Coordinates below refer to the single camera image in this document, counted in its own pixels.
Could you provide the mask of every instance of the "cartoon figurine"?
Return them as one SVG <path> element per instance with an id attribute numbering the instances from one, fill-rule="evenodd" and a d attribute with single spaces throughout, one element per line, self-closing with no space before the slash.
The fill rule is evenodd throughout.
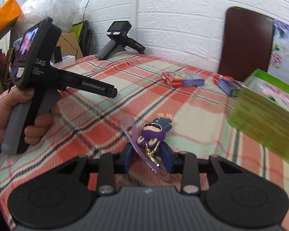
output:
<path id="1" fill-rule="evenodd" d="M 141 136 L 137 139 L 137 145 L 156 150 L 159 143 L 165 140 L 166 132 L 172 128 L 172 120 L 173 116 L 171 114 L 158 114 L 157 118 L 142 128 Z"/>

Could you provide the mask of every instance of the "human hand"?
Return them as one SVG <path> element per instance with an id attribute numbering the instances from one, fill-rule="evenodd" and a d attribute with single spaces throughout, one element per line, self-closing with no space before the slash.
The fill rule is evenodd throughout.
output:
<path id="1" fill-rule="evenodd" d="M 13 106 L 18 103 L 28 102 L 34 95 L 34 89 L 12 88 L 10 93 L 0 99 L 0 145 L 5 136 L 6 126 Z M 25 128 L 25 142 L 35 145 L 41 137 L 48 131 L 54 122 L 54 117 L 59 114 L 59 106 L 55 105 L 51 112 L 41 115 L 35 119 L 34 125 Z"/>

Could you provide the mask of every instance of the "white wall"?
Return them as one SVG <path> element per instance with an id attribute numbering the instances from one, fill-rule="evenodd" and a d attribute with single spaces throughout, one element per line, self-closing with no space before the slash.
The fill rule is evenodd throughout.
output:
<path id="1" fill-rule="evenodd" d="M 17 0 L 22 5 L 26 0 Z M 84 6 L 76 22 L 82 20 Z M 91 0 L 85 18 L 91 22 L 96 53 L 114 20 L 129 20 L 131 36 L 147 54 L 217 71 L 227 8 L 241 6 L 289 24 L 289 0 Z"/>

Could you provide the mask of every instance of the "orange bag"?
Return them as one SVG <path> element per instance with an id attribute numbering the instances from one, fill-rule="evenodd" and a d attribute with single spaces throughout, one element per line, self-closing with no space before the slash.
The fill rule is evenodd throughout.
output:
<path id="1" fill-rule="evenodd" d="M 22 10 L 16 0 L 7 0 L 0 8 L 0 30 L 21 13 Z"/>

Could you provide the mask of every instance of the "device screen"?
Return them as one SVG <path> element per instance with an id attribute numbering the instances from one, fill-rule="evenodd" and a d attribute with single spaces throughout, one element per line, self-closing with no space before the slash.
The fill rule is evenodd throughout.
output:
<path id="1" fill-rule="evenodd" d="M 32 45 L 32 42 L 39 30 L 39 27 L 27 31 L 25 36 L 22 38 L 22 43 L 20 44 L 19 53 L 16 61 L 25 61 L 29 55 L 29 51 Z"/>
<path id="2" fill-rule="evenodd" d="M 115 22 L 110 28 L 109 31 L 121 31 L 122 26 L 125 22 Z"/>

